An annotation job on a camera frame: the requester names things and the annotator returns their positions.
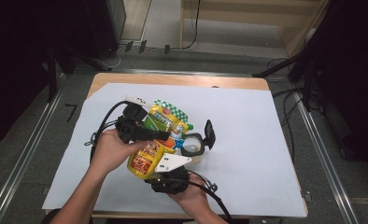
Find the gray floor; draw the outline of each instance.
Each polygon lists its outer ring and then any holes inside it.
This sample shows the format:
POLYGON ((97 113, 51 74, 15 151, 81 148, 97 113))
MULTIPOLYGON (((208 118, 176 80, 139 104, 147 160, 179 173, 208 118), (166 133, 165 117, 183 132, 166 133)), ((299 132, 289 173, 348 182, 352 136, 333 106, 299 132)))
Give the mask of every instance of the gray floor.
MULTIPOLYGON (((163 46, 167 42, 173 43, 174 38, 167 35, 164 35, 167 39, 158 42, 155 37, 147 33, 148 31, 149 29, 146 29, 145 37, 149 39, 149 44, 155 45, 155 47, 159 47, 157 46, 159 43, 163 43, 163 46)), ((252 42, 253 47, 258 46, 259 48, 257 50, 251 50, 251 54, 246 48, 244 50, 247 53, 241 53, 239 51, 218 51, 216 46, 219 46, 219 43, 208 45, 210 48, 198 50, 199 52, 171 51, 169 54, 164 54, 162 49, 146 49, 145 52, 138 54, 133 49, 126 53, 120 53, 120 65, 113 68, 112 71, 144 69, 213 72, 224 74, 225 76, 250 77, 250 74, 265 70, 267 64, 272 59, 285 56, 281 53, 283 49, 279 45, 275 46, 276 50, 262 49, 259 44, 264 43, 265 39, 263 36, 266 35, 264 33, 260 34, 261 31, 255 31, 255 33, 261 38, 254 39, 254 42, 252 42)), ((267 36, 276 40, 276 37, 272 36, 272 33, 267 36)), ((220 44, 224 47, 218 48, 219 50, 227 46, 226 49, 230 49, 226 43, 220 44)), ((106 61, 106 63, 111 64, 116 62, 117 58, 106 61)), ((287 81, 288 72, 288 69, 283 69, 276 73, 276 75, 267 78, 272 92, 291 88, 291 84, 287 81)), ((16 189, 16 193, 10 201, 1 223, 40 223, 42 220, 45 214, 41 210, 42 203, 46 197, 44 189, 48 188, 51 184, 60 159, 70 141, 70 135, 75 127, 82 103, 86 98, 88 89, 96 73, 87 64, 78 61, 78 67, 74 75, 68 75, 68 81, 63 89, 59 104, 22 177, 21 183, 16 189), (68 122, 67 120, 72 113, 73 107, 67 106, 66 104, 78 105, 73 118, 68 122)), ((284 96, 282 95, 275 99, 276 110, 281 119, 284 117, 282 108, 284 96)), ((35 98, 32 105, 22 114, 7 137, 0 143, 0 189, 4 186, 18 157, 21 155, 38 118, 46 106, 47 98, 48 88, 44 89, 35 98)), ((288 101, 288 107, 293 103, 294 99, 291 97, 288 101)), ((319 133, 347 191, 347 195, 352 201, 359 222, 368 223, 368 164, 362 161, 346 161, 342 159, 339 146, 326 119, 318 111, 313 111, 311 114, 317 123, 319 133)), ((290 124, 293 130, 294 145, 296 148, 294 158, 295 170, 303 192, 310 192, 312 200, 306 201, 309 210, 309 216, 307 218, 285 219, 283 223, 346 223, 334 198, 331 186, 320 165, 315 147, 298 109, 294 110, 290 118, 290 124)), ((283 131, 290 148, 291 142, 287 126, 283 128, 283 131)), ((96 223, 105 222, 103 219, 96 219, 95 221, 96 223)), ((258 218, 251 219, 250 223, 278 223, 278 221, 275 218, 258 218)))
MULTIPOLYGON (((195 37, 196 4, 192 2, 193 20, 184 20, 184 47, 195 37)), ((180 3, 180 0, 152 1, 143 34, 148 47, 178 47, 180 3)), ((199 21, 196 42, 191 50, 263 58, 287 57, 275 26, 236 22, 199 21)))

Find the tripod leg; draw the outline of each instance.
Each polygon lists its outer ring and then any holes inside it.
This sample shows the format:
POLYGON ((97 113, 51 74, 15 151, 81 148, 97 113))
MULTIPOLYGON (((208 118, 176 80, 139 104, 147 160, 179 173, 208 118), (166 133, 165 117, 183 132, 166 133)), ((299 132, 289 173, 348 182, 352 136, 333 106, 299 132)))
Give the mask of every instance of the tripod leg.
POLYGON ((311 59, 308 62, 308 66, 305 72, 305 83, 304 83, 304 96, 303 96, 303 104, 306 108, 307 112, 310 112, 310 89, 312 87, 312 80, 316 74, 315 62, 311 59))
POLYGON ((90 66, 92 66, 93 68, 95 68, 96 70, 100 70, 100 71, 106 71, 106 69, 103 68, 103 66, 95 61, 93 61, 92 59, 90 59, 89 57, 81 54, 80 52, 78 52, 76 49, 73 49, 65 44, 60 43, 60 46, 62 47, 62 49, 68 51, 69 53, 79 57, 84 63, 89 64, 90 66))
POLYGON ((286 61, 282 62, 282 63, 278 63, 277 65, 271 67, 268 70, 265 70, 261 73, 258 74, 253 74, 253 77, 268 77, 270 75, 272 75, 273 73, 279 71, 280 69, 283 69, 287 66, 289 66, 292 63, 296 63, 299 59, 301 58, 300 54, 295 55, 294 57, 287 59, 286 61))
POLYGON ((48 97, 48 102, 51 102, 53 97, 56 94, 58 85, 56 81, 56 62, 55 62, 55 52, 53 45, 50 45, 49 54, 48 54, 48 74, 50 80, 50 95, 48 97))
POLYGON ((307 62, 308 60, 305 57, 297 60, 289 73, 289 82, 295 83, 300 80, 306 70, 307 62))
POLYGON ((70 57, 62 49, 55 49, 55 56, 56 62, 62 68, 62 71, 66 74, 73 75, 75 66, 70 57))

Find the person's left hand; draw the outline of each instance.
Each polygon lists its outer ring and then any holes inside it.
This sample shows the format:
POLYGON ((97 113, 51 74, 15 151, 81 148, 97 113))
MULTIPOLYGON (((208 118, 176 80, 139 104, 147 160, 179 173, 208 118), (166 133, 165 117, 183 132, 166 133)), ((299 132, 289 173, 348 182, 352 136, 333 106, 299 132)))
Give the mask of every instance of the person's left hand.
POLYGON ((120 140, 117 129, 106 130, 100 134, 94 151, 91 167, 99 174, 107 175, 117 169, 132 153, 145 147, 148 141, 125 144, 120 140))

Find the hand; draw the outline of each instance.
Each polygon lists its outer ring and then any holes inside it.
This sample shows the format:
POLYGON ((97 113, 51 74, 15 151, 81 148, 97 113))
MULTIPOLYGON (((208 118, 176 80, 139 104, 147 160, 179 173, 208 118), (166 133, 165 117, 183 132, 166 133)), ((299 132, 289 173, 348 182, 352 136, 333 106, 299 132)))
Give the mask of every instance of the hand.
POLYGON ((106 130, 97 141, 90 169, 97 170, 101 175, 107 175, 117 169, 132 153, 145 147, 148 141, 137 141, 125 144, 120 140, 117 129, 106 130))
MULTIPOLYGON (((205 181, 198 175, 190 173, 190 181, 198 184, 205 185, 205 181)), ((207 197, 204 191, 196 186, 188 185, 183 192, 173 195, 168 194, 176 203, 178 203, 183 211, 190 217, 197 218, 205 213, 212 212, 207 201, 207 197)))

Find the wire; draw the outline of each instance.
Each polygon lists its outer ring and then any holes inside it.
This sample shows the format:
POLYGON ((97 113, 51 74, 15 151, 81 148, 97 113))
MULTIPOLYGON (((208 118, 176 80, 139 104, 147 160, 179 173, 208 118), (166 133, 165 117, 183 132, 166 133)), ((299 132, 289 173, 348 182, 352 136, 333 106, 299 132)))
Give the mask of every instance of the wire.
POLYGON ((107 68, 115 68, 115 67, 118 67, 119 65, 120 65, 120 54, 119 54, 119 51, 120 51, 120 49, 123 49, 124 48, 124 46, 121 46, 121 47, 119 47, 118 49, 117 49, 117 51, 116 51, 116 54, 117 54, 117 57, 118 57, 118 62, 116 63, 116 64, 114 64, 114 65, 108 65, 108 64, 106 64, 106 63, 103 63, 103 60, 98 60, 99 61, 99 63, 100 64, 102 64, 102 65, 104 65, 105 67, 107 67, 107 68))
POLYGON ((195 26, 193 26, 193 7, 192 7, 192 0, 190 0, 190 8, 191 8, 191 26, 192 26, 192 30, 195 31, 195 26))
POLYGON ((302 99, 301 100, 299 100, 299 101, 297 101, 293 106, 292 106, 292 108, 290 109, 290 111, 289 112, 286 112, 285 111, 285 108, 283 108, 283 110, 284 110, 284 114, 285 114, 285 117, 284 117, 284 119, 282 120, 282 121, 280 121, 280 125, 282 126, 282 127, 284 127, 286 124, 287 124, 287 122, 288 122, 288 120, 290 119, 290 117, 291 117, 291 113, 292 113, 292 111, 294 111, 294 109, 297 107, 297 105, 298 105, 298 103, 300 103, 302 101, 302 99))
POLYGON ((102 132, 103 132, 105 129, 107 129, 108 127, 111 127, 111 126, 115 125, 116 123, 117 123, 117 120, 110 121, 109 123, 107 123, 107 124, 105 125, 105 127, 104 127, 104 128, 103 128, 103 130, 102 130, 102 132))
POLYGON ((268 62, 268 64, 266 65, 266 70, 268 70, 270 67, 269 67, 269 65, 272 63, 272 62, 274 62, 274 61, 277 61, 277 60, 287 60, 288 58, 275 58, 275 59, 273 59, 273 60, 271 60, 271 61, 269 61, 268 62))
POLYGON ((188 45, 187 47, 184 47, 183 49, 189 49, 193 43, 196 41, 196 37, 198 36, 198 19, 199 19, 199 8, 201 6, 201 0, 198 0, 198 9, 196 11, 196 21, 195 21, 195 37, 192 40, 192 43, 188 45))
POLYGON ((291 160, 292 160, 292 164, 294 164, 294 155, 295 155, 294 154, 294 151, 295 151, 294 136, 292 134, 292 129, 291 129, 291 126, 290 126, 290 123, 289 123, 289 118, 287 117, 287 113, 286 113, 286 101, 289 98, 289 96, 292 95, 294 92, 296 92, 296 91, 291 91, 289 94, 286 95, 286 97, 283 100, 283 113, 285 115, 284 119, 286 120, 287 128, 288 128, 289 134, 290 134, 290 140, 291 140, 291 160))
MULTIPOLYGON (((196 43, 196 47, 195 48, 192 48, 192 49, 180 49, 180 48, 170 48, 171 51, 181 51, 181 50, 186 50, 186 51, 195 51, 198 46, 199 46, 199 43, 196 43)), ((139 49, 141 48, 141 46, 132 46, 132 49, 139 49)), ((158 49, 158 50, 161 50, 161 49, 164 49, 164 48, 155 48, 155 47, 145 47, 145 49, 158 49)))
POLYGON ((210 195, 210 197, 212 197, 217 202, 217 204, 219 205, 219 207, 222 209, 225 216, 227 217, 228 222, 231 223, 231 224, 234 224, 234 220, 231 217, 231 214, 228 212, 228 209, 225 207, 224 203, 222 202, 221 198, 219 196, 217 196, 211 189, 208 189, 203 185, 199 185, 197 183, 193 183, 193 182, 188 181, 188 180, 166 178, 165 181, 180 182, 180 183, 189 184, 189 185, 193 185, 195 187, 198 187, 199 189, 204 191, 206 194, 210 195))
POLYGON ((283 94, 283 93, 285 93, 285 92, 289 92, 289 91, 300 91, 300 90, 302 90, 303 88, 295 88, 295 89, 289 89, 289 90, 286 90, 286 91, 278 91, 278 92, 275 92, 275 93, 273 93, 272 94, 272 97, 273 98, 275 98, 275 97, 277 97, 278 95, 281 95, 281 94, 283 94))
MULTIPOLYGON (((100 137, 100 134, 101 134, 101 133, 103 132, 103 130, 106 128, 106 121, 107 121, 107 119, 109 118, 109 116, 112 114, 112 112, 113 112, 113 111, 114 111, 118 106, 120 106, 120 105, 124 105, 124 104, 128 105, 129 103, 130 103, 129 101, 121 101, 121 102, 119 102, 119 103, 115 104, 113 107, 111 107, 111 109, 107 112, 107 114, 106 114, 105 118, 103 119, 102 123, 100 124, 100 127, 99 127, 99 129, 97 130, 97 133, 96 133, 96 135, 95 135, 95 137, 94 137, 94 144, 95 144, 95 145, 97 144, 97 141, 98 141, 98 139, 99 139, 99 137, 100 137)), ((107 124, 107 126, 111 126, 111 125, 112 125, 112 122, 113 122, 113 121, 109 122, 109 123, 107 124)))
POLYGON ((199 178, 201 178, 205 182, 205 184, 206 184, 206 186, 207 186, 208 189, 210 189, 213 192, 216 192, 217 191, 217 188, 218 187, 217 187, 216 184, 212 184, 207 178, 205 178, 202 175, 198 175, 194 171, 189 171, 189 172, 190 172, 190 175, 197 175, 199 178))
POLYGON ((105 59, 109 58, 112 53, 113 51, 111 50, 104 59, 99 59, 99 61, 104 61, 105 59))

